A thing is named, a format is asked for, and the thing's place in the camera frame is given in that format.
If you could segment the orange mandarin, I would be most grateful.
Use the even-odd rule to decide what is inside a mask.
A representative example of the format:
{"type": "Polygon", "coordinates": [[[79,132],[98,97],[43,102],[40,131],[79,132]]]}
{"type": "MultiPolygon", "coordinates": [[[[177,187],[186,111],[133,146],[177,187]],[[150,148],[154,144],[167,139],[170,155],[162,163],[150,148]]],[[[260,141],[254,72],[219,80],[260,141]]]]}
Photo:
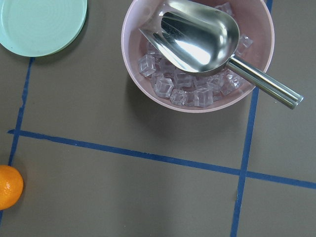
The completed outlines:
{"type": "Polygon", "coordinates": [[[8,165],[0,166],[0,209],[12,207],[20,198],[24,181],[20,172],[8,165]]]}

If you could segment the mint green plate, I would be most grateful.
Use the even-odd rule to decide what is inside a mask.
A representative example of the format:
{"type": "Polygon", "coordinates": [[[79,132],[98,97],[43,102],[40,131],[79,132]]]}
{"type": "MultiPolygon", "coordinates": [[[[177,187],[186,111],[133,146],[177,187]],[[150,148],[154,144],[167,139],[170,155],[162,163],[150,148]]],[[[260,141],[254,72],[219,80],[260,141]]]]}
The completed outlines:
{"type": "Polygon", "coordinates": [[[54,54],[80,34],[86,0],[2,0],[0,43],[26,57],[54,54]]]}

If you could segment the clear plastic ice cubes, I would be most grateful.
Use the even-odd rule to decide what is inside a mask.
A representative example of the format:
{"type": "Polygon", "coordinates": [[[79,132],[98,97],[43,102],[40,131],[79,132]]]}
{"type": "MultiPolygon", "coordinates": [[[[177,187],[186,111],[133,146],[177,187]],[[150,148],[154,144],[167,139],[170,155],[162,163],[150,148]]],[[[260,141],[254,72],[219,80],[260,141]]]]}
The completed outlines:
{"type": "MultiPolygon", "coordinates": [[[[240,34],[235,55],[241,56],[251,45],[252,40],[240,34]]],[[[209,107],[246,82],[228,68],[210,76],[188,74],[174,66],[149,41],[138,64],[140,74],[150,80],[155,94],[177,106],[209,107]]]]}

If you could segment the metal ice scoop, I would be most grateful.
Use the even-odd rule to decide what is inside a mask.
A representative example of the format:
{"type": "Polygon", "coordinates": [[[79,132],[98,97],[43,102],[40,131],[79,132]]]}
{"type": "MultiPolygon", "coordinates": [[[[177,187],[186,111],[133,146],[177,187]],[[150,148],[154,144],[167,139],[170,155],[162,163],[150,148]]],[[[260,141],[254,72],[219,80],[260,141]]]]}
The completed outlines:
{"type": "Polygon", "coordinates": [[[210,76],[228,68],[294,109],[304,97],[235,55],[239,27],[227,13],[189,0],[166,0],[139,28],[174,66],[210,76]]]}

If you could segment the pink bowl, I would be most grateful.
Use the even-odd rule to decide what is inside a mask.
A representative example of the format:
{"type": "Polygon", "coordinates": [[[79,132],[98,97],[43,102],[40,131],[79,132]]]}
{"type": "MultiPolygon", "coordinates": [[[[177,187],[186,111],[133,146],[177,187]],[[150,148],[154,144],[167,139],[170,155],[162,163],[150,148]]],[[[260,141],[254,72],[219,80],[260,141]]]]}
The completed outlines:
{"type": "MultiPolygon", "coordinates": [[[[266,72],[274,51],[275,33],[269,10],[263,0],[231,0],[235,20],[240,32],[253,40],[253,44],[242,55],[242,59],[266,72]]],[[[139,28],[162,4],[160,0],[134,0],[126,15],[121,32],[121,50],[128,73],[138,88],[150,99],[169,109],[185,113],[209,113],[235,104],[249,95],[254,85],[243,85],[206,108],[176,106],[169,100],[159,98],[149,79],[139,73],[138,60],[146,53],[147,40],[139,28]]]]}

